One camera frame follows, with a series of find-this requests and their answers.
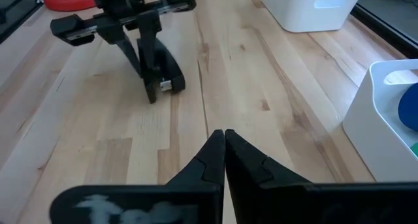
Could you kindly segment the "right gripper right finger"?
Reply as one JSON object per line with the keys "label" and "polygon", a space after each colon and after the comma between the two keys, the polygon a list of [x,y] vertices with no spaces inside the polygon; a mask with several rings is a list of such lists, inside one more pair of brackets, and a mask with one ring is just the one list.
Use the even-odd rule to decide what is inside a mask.
{"label": "right gripper right finger", "polygon": [[225,140],[226,166],[230,170],[227,174],[237,178],[239,182],[244,182],[247,178],[257,187],[310,183],[309,180],[257,149],[236,131],[227,129]]}

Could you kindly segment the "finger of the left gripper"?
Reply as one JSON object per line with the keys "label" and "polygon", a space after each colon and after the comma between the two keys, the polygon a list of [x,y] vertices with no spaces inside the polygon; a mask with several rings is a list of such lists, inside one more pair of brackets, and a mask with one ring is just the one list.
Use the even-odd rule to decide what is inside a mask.
{"label": "finger of the left gripper", "polygon": [[140,61],[135,53],[135,49],[133,48],[131,41],[123,30],[123,26],[120,23],[114,22],[98,23],[97,33],[100,37],[107,41],[107,43],[117,45],[129,60],[137,74],[142,78]]}
{"label": "finger of the left gripper", "polygon": [[159,13],[156,10],[143,12],[137,16],[137,25],[140,32],[138,47],[140,48],[140,64],[142,79],[150,103],[156,102],[153,87],[155,82],[155,40],[156,34],[161,30]]}

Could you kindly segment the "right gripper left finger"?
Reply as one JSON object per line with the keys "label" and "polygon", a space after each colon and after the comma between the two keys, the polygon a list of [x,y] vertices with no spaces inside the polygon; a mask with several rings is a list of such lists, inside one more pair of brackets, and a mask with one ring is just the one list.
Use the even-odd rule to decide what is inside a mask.
{"label": "right gripper left finger", "polygon": [[167,185],[224,185],[225,151],[224,132],[217,129],[192,160]]}

